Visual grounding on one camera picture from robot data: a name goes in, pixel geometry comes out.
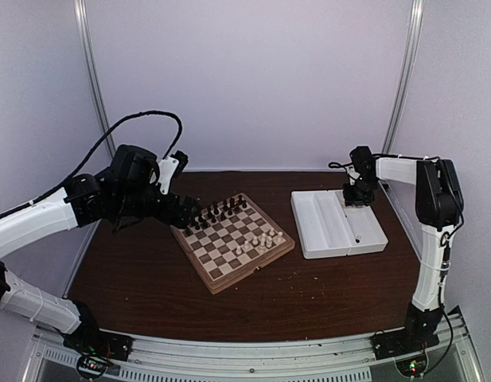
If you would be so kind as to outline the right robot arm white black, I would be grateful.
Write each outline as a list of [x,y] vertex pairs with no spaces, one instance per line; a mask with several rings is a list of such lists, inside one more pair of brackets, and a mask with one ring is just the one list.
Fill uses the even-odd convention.
[[345,205],[369,206],[380,181],[415,187],[415,213],[423,233],[418,282],[402,329],[378,333],[371,342],[376,358],[420,352],[439,343],[435,331],[442,320],[446,277],[454,235],[464,224],[464,201],[450,159],[374,154],[358,146],[350,154],[352,170],[343,185]]

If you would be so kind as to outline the left controller board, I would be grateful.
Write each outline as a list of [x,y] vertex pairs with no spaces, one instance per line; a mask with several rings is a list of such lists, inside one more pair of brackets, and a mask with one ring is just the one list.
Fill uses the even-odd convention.
[[76,362],[76,371],[83,378],[99,378],[112,366],[110,361],[90,355],[81,355]]

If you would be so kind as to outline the left aluminium frame post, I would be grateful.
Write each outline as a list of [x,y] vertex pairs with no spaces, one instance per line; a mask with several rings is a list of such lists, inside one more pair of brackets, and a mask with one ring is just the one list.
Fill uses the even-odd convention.
[[93,51],[92,35],[88,20],[87,2],[84,0],[73,1],[76,25],[80,35],[80,42],[83,49],[84,61],[88,73],[91,89],[92,101],[94,103],[98,126],[102,134],[106,134],[111,125],[108,121],[107,111],[104,104],[103,93],[99,83],[95,54]]

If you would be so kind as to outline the right aluminium frame post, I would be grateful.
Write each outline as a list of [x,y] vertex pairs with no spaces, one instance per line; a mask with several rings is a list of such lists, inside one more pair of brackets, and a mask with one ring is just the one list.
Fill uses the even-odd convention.
[[424,6],[425,2],[423,0],[413,0],[411,2],[411,12],[407,27],[403,61],[401,64],[392,112],[388,122],[388,129],[381,149],[382,154],[391,153],[396,138],[396,133],[399,129],[419,48],[419,39],[423,26]]

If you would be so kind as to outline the white chess piece on board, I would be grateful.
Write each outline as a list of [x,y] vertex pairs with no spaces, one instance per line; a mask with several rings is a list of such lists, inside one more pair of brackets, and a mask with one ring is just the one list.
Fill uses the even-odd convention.
[[260,246],[264,247],[267,241],[267,234],[264,232],[260,237]]

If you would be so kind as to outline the row of dark chess pieces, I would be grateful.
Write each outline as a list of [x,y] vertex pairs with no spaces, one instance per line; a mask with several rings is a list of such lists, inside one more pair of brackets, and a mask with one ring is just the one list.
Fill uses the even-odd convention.
[[189,225],[183,233],[185,236],[191,236],[218,224],[224,227],[224,222],[236,223],[239,220],[238,215],[247,207],[247,201],[242,194],[224,199],[221,202],[214,201],[205,209],[198,207],[190,217]]

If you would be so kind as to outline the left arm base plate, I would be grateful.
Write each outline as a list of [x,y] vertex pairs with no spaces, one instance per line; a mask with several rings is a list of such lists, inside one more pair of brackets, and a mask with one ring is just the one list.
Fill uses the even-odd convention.
[[81,355],[102,358],[106,361],[127,361],[133,338],[102,330],[82,329],[74,333],[62,333],[64,346]]

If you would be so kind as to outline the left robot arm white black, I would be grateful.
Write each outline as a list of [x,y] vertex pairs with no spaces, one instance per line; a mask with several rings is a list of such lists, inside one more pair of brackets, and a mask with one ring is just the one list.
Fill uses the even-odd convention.
[[3,258],[52,234],[107,220],[119,231],[124,218],[134,224],[153,217],[186,228],[197,209],[191,197],[170,192],[189,159],[181,151],[162,159],[143,148],[121,145],[111,164],[96,175],[82,174],[62,182],[53,194],[0,217],[0,309],[8,310],[73,335],[87,353],[97,353],[105,337],[82,303],[58,298],[19,279]]

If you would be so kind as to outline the aluminium frame post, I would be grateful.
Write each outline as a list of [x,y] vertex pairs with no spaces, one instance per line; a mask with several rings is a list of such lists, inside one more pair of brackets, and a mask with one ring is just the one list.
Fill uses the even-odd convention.
[[83,49],[84,61],[88,73],[91,89],[92,101],[94,103],[98,126],[102,134],[106,134],[111,125],[108,121],[107,111],[104,104],[103,93],[99,83],[95,54],[93,51],[92,35],[88,20],[87,2],[84,0],[73,1],[76,25],[80,35],[80,42]]
[[396,138],[396,133],[399,129],[419,48],[419,39],[423,26],[424,6],[425,2],[423,0],[413,0],[411,2],[411,12],[407,27],[403,61],[401,64],[392,112],[388,122],[388,129],[381,149],[382,154],[391,153]]

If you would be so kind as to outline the wooden chess board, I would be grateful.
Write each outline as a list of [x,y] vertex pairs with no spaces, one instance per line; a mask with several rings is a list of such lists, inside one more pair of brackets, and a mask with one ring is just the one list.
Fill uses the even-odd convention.
[[[294,240],[280,228],[252,199],[244,193],[248,207],[242,211],[236,223],[224,222],[195,235],[185,236],[184,229],[172,228],[174,238],[180,244],[190,263],[212,294],[231,287],[255,271],[292,251]],[[275,242],[277,232],[283,232],[283,241]],[[263,233],[273,239],[272,247],[260,246]],[[253,247],[252,239],[257,236],[259,245]],[[243,250],[244,241],[251,244],[249,251]],[[242,254],[236,256],[236,248],[242,247]]]

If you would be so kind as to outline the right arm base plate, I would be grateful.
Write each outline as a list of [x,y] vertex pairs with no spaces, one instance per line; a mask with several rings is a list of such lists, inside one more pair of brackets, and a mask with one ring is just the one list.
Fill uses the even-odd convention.
[[377,360],[421,352],[439,344],[436,334],[431,334],[426,339],[409,339],[404,336],[403,329],[375,333],[370,337],[370,341]]

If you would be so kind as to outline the right controller board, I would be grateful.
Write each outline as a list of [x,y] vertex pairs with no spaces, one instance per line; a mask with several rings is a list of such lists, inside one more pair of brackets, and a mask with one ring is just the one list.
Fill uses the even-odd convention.
[[396,369],[401,376],[416,378],[424,374],[427,369],[427,358],[423,356],[398,359],[395,362]]

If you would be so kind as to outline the white plastic tray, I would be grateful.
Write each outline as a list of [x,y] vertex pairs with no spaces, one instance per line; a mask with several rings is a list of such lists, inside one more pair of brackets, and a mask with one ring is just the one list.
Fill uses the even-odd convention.
[[345,206],[340,190],[294,191],[290,201],[305,259],[377,253],[388,244],[372,208]]

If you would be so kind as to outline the controller board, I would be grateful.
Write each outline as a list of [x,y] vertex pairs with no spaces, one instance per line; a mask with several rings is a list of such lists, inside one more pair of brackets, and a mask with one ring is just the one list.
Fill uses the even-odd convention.
[[112,366],[110,361],[90,355],[81,355],[76,362],[76,371],[83,378],[99,378]]
[[416,378],[424,374],[427,369],[427,358],[423,356],[398,359],[395,362],[396,369],[401,376]]

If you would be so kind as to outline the front aluminium rail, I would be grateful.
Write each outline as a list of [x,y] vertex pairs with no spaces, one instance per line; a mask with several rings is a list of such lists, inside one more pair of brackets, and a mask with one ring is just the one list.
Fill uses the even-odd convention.
[[482,381],[464,317],[449,316],[439,344],[379,359],[371,334],[264,343],[181,341],[134,336],[129,357],[113,361],[98,381]]

